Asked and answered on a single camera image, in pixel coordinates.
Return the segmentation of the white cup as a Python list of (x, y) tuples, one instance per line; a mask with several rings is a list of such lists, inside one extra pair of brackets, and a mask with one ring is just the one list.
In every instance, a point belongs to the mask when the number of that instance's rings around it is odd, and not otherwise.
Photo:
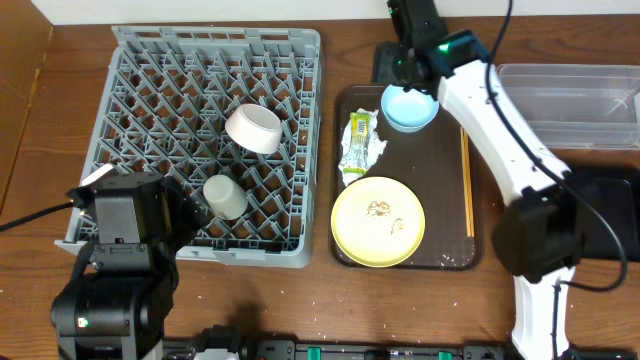
[(243, 215), (248, 199), (245, 190), (226, 175), (214, 175), (203, 186), (203, 194), (214, 214), (223, 220)]

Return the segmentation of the light blue bowl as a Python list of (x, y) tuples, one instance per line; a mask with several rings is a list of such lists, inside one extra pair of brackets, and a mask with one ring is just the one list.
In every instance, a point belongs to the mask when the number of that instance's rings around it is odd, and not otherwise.
[(431, 95), (389, 85), (381, 97), (381, 110), (389, 125), (402, 133), (418, 132), (438, 114), (440, 104)]

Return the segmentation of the clear plastic bin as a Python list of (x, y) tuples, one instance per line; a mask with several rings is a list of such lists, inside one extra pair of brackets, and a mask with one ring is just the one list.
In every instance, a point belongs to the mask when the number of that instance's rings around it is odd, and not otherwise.
[(497, 75), (547, 147), (639, 148), (637, 66), (503, 64)]

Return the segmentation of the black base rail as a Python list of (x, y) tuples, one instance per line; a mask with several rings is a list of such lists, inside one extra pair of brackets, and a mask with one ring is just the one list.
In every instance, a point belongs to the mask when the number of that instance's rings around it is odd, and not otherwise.
[(512, 356), (500, 346), (404, 346), (305, 342), (293, 335), (252, 337), (215, 325), (193, 337), (163, 339), (165, 359), (238, 360), (500, 360)]

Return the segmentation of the grey dishwasher rack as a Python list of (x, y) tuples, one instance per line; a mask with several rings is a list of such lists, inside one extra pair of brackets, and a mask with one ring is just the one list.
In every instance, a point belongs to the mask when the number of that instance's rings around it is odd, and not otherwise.
[[(83, 171), (178, 180), (198, 204), (222, 174), (246, 192), (235, 220), (211, 216), (181, 260), (302, 268), (313, 248), (324, 68), (313, 29), (117, 26)], [(242, 104), (278, 116), (278, 150), (253, 153), (225, 123)]]

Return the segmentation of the food scraps on plate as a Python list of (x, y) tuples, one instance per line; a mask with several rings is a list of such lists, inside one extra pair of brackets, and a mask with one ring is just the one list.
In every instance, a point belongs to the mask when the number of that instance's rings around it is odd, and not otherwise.
[(404, 229), (404, 220), (393, 214), (392, 206), (384, 201), (372, 201), (366, 210), (366, 216), (385, 225), (391, 235)]

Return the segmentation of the dark brown tray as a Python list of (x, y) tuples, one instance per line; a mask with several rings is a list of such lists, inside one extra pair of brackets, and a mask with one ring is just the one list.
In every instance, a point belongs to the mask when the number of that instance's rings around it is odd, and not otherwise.
[(369, 176), (395, 179), (420, 200), (426, 230), (418, 249), (398, 264), (404, 270), (469, 270), (479, 261), (482, 240), (476, 234), (470, 141), (445, 111), (415, 133), (393, 129), (378, 116), (378, 134), (388, 144)]

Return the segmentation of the yellow green snack wrapper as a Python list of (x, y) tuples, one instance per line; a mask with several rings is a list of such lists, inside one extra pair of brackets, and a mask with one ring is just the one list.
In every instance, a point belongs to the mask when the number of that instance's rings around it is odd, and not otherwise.
[(341, 139), (342, 155), (338, 163), (345, 186), (366, 175), (387, 147), (388, 141), (378, 134), (377, 117), (378, 110), (360, 108), (350, 113)]

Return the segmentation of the black bin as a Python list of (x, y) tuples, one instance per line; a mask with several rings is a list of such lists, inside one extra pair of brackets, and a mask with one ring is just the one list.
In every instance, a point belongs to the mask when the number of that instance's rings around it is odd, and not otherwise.
[[(574, 172), (595, 182), (582, 193), (618, 236), (627, 260), (639, 262), (639, 170), (631, 166), (580, 164)], [(616, 246), (609, 232), (585, 214), (585, 248), (583, 258), (618, 260)]]

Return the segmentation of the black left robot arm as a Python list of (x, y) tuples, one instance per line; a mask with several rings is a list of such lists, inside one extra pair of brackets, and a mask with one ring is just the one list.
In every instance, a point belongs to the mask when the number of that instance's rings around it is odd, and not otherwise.
[(67, 193), (98, 237), (81, 247), (51, 306), (62, 359), (160, 357), (164, 320), (179, 284), (177, 252), (206, 214), (173, 177), (103, 176)]

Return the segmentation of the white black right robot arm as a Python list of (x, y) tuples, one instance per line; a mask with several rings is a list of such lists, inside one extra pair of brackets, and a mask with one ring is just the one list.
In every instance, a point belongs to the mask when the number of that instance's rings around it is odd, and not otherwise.
[(568, 359), (567, 292), (581, 260), (581, 209), (569, 167), (538, 139), (501, 89), (494, 54), (470, 30), (451, 33), (431, 1), (387, 4), (399, 39), (404, 90), (439, 101), (488, 165), (505, 205), (494, 251), (513, 276), (511, 342), (523, 359)]

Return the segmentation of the white pink bowl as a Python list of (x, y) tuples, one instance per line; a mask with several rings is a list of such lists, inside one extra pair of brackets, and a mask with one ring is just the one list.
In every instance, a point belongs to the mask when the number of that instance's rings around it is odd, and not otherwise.
[(243, 148), (265, 155), (278, 151), (283, 134), (277, 115), (256, 104), (240, 105), (226, 121), (225, 130)]

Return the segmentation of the yellow plate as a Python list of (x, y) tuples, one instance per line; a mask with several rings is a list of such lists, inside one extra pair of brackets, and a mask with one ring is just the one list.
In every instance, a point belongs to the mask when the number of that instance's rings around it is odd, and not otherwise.
[[(404, 220), (391, 235), (381, 222), (366, 216), (372, 201), (384, 201)], [(388, 177), (366, 177), (347, 186), (331, 210), (331, 232), (337, 247), (365, 267), (386, 268), (407, 260), (420, 246), (426, 230), (422, 204), (403, 183)]]

